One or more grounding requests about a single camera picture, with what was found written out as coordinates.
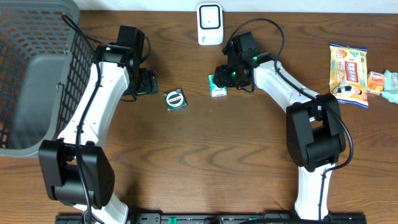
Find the green white packet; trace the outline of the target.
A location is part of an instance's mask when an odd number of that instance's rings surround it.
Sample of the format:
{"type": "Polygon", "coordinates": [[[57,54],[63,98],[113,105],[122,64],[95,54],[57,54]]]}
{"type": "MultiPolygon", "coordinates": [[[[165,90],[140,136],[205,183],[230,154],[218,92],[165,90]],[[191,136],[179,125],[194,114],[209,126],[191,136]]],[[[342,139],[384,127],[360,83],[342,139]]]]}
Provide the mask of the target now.
{"type": "Polygon", "coordinates": [[[211,96],[213,98],[214,97],[219,97],[219,96],[226,96],[228,94],[227,88],[226,87],[223,87],[223,88],[217,87],[213,83],[213,77],[214,77],[214,75],[209,75],[208,76],[211,96]]]}

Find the large yellow snack bag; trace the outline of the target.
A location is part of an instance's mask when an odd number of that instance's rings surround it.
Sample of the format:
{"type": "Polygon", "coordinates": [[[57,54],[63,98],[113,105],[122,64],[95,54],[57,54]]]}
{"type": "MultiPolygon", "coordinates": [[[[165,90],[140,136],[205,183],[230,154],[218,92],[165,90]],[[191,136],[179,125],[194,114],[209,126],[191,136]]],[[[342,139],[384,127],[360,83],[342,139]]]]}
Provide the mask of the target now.
{"type": "Polygon", "coordinates": [[[368,108],[367,48],[330,44],[330,93],[340,104],[368,108]]]}

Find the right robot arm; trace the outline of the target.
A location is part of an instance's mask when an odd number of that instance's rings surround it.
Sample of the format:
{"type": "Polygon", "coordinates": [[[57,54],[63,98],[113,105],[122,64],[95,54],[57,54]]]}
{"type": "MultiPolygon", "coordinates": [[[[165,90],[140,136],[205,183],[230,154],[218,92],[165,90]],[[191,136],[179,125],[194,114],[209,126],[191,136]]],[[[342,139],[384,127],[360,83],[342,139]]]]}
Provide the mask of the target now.
{"type": "Polygon", "coordinates": [[[233,37],[223,53],[226,65],[215,69],[214,84],[266,92],[285,112],[287,149],[298,167],[294,210],[300,219],[324,220],[331,170],[345,150],[337,99],[308,89],[286,72],[271,53],[262,53],[250,32],[233,37]]]}

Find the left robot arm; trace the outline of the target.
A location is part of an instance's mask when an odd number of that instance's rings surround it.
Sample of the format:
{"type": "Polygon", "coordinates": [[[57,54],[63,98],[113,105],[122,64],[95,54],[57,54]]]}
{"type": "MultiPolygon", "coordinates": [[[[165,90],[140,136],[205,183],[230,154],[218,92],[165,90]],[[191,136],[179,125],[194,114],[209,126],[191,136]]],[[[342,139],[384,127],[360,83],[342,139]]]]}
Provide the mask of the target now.
{"type": "Polygon", "coordinates": [[[82,210],[82,223],[126,223],[128,206],[114,194],[115,174],[104,146],[120,101],[159,91],[153,70],[142,68],[149,38],[121,26],[115,42],[93,53],[88,86],[71,120],[56,140],[42,141],[38,156],[47,195],[82,210]]]}

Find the light blue small packet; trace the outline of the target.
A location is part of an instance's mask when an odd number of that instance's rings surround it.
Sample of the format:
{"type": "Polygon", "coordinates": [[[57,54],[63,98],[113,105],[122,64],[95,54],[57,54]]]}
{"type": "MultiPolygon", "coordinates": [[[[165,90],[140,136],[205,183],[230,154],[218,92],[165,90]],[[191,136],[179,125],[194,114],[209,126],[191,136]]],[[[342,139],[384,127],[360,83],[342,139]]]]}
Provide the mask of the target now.
{"type": "Polygon", "coordinates": [[[397,73],[386,70],[384,72],[384,75],[385,75],[385,84],[381,96],[392,103],[398,103],[397,73]]]}

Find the dark green round-label packet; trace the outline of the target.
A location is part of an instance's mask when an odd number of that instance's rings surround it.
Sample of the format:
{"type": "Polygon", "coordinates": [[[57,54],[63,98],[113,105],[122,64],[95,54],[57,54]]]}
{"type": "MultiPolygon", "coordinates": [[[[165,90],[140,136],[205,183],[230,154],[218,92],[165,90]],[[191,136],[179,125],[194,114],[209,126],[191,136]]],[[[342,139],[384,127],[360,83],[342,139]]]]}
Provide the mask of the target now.
{"type": "Polygon", "coordinates": [[[181,88],[168,91],[163,94],[167,110],[169,112],[181,110],[187,107],[186,97],[181,88]]]}

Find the orange small packet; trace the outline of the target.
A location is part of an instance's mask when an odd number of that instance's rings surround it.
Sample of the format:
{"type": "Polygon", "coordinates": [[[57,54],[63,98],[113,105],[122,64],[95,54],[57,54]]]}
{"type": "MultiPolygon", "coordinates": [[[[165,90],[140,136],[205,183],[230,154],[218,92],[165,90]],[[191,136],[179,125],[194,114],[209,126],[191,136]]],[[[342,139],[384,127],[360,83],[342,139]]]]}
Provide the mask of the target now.
{"type": "Polygon", "coordinates": [[[368,84],[367,91],[375,95],[381,95],[384,90],[385,75],[383,73],[378,73],[370,71],[368,73],[368,84]]]}

